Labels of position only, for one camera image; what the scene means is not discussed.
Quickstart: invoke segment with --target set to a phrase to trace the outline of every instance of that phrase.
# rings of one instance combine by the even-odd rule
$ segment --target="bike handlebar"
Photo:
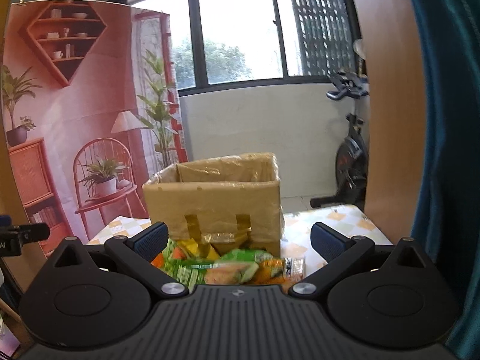
[[[368,91],[363,88],[362,81],[355,73],[333,73],[330,76],[330,81],[338,89],[326,93],[330,100],[339,101],[345,96],[359,99],[368,95]]]
[[[339,101],[344,98],[348,92],[349,90],[347,88],[344,88],[341,91],[328,91],[326,94],[330,100]]]

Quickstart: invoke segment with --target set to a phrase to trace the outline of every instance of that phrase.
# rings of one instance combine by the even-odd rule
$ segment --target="logo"
[[[242,295],[245,295],[245,291],[242,290],[242,289],[236,289],[236,290],[232,291],[231,294],[236,296],[236,297],[241,297]]]

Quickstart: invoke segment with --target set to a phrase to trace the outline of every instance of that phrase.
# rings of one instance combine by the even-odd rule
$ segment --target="table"
[[[305,258],[306,276],[326,265],[326,261],[311,247],[310,230],[316,222],[323,222],[346,237],[362,235],[379,245],[392,245],[388,238],[353,205],[338,205],[317,210],[284,214],[285,229],[281,244],[282,257]],[[89,245],[103,244],[115,235],[133,237],[151,225],[149,219],[119,216],[105,226]]]

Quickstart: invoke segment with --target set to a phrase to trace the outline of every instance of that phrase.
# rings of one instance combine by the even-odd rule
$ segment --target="wooden door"
[[[5,29],[10,0],[0,0],[0,46],[3,48],[3,33]],[[4,131],[3,120],[0,118],[0,131]],[[22,201],[15,185],[14,174],[11,171],[10,157],[7,149],[5,135],[0,134],[0,211],[12,217],[15,225],[28,223]],[[45,262],[45,255],[37,243],[23,247],[22,256],[4,259],[5,265],[15,281],[25,291],[31,281]]]
[[[410,234],[425,146],[425,78],[411,0],[354,0],[370,79],[365,214],[392,241]]]

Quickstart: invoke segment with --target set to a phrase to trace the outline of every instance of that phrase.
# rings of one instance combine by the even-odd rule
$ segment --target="cardboard box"
[[[145,183],[143,194],[152,223],[165,222],[173,240],[250,227],[248,246],[280,257],[283,215],[272,153],[175,163]]]

